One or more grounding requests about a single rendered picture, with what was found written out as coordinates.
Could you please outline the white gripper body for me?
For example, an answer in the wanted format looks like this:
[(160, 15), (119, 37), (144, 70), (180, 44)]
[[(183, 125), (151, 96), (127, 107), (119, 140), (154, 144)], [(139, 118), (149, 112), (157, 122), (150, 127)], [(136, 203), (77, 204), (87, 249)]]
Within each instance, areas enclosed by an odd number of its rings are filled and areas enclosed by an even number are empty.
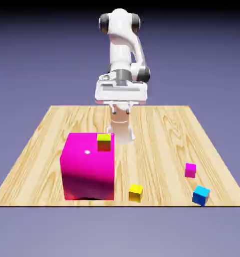
[(127, 85), (116, 85), (115, 80), (98, 80), (95, 101), (98, 104), (131, 103), (144, 104), (147, 101), (147, 84), (127, 81)]

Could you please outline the small yellow cube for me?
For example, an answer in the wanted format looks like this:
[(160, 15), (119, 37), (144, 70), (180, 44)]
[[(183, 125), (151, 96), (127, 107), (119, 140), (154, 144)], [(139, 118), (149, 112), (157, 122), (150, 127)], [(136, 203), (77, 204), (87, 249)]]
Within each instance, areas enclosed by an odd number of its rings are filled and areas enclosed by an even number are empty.
[(97, 148), (98, 151), (111, 151), (111, 134), (100, 133), (97, 134)]
[(128, 192), (129, 201), (141, 202), (143, 186), (131, 184)]

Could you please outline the small magenta cube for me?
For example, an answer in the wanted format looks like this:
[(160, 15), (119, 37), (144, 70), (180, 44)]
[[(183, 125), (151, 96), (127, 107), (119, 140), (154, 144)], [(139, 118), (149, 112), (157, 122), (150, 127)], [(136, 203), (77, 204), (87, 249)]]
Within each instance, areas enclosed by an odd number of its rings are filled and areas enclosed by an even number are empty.
[(196, 175), (196, 164), (186, 163), (185, 164), (185, 177), (187, 178), (195, 178)]

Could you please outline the small blue cube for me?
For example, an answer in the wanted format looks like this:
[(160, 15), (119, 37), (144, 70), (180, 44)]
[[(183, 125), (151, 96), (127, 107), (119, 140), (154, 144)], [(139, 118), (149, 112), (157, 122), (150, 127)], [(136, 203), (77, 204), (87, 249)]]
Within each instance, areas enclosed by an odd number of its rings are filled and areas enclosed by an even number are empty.
[(197, 185), (192, 195), (192, 202), (200, 206), (205, 206), (209, 198), (210, 190)]

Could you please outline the large magenta box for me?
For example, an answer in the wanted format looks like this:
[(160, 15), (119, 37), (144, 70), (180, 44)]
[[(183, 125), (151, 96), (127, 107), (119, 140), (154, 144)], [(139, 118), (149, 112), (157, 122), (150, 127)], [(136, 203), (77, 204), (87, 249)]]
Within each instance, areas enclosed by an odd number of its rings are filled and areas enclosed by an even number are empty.
[(65, 200), (114, 200), (115, 135), (111, 151), (98, 151), (98, 133), (70, 133), (60, 156)]

